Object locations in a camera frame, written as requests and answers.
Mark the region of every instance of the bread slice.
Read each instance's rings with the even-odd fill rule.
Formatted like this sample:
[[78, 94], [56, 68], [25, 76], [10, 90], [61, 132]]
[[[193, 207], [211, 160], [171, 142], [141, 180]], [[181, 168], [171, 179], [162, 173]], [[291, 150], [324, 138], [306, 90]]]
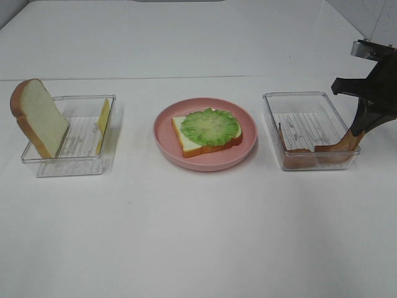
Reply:
[[68, 121], [55, 106], [39, 79], [20, 83], [11, 95], [12, 115], [42, 158], [54, 158], [68, 129]]
[[181, 124], [185, 120], [186, 116], [181, 117], [173, 117], [172, 118], [172, 126], [174, 127], [175, 133], [178, 137], [179, 145], [182, 148], [182, 156], [184, 158], [189, 158], [197, 155], [201, 155], [204, 153], [216, 152], [224, 149], [231, 148], [232, 146], [239, 145], [243, 141], [243, 131], [241, 130], [239, 124], [239, 130], [236, 133], [236, 136], [232, 138], [228, 143], [222, 146], [202, 146], [190, 141], [185, 135], [181, 132]]

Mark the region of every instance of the open-faced sandwich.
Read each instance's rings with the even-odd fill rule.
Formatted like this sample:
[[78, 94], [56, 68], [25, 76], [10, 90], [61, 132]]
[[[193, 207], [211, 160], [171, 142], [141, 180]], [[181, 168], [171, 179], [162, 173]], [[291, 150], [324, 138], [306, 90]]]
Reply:
[[243, 131], [236, 117], [228, 111], [210, 107], [173, 117], [172, 126], [184, 158], [224, 150], [243, 141]]

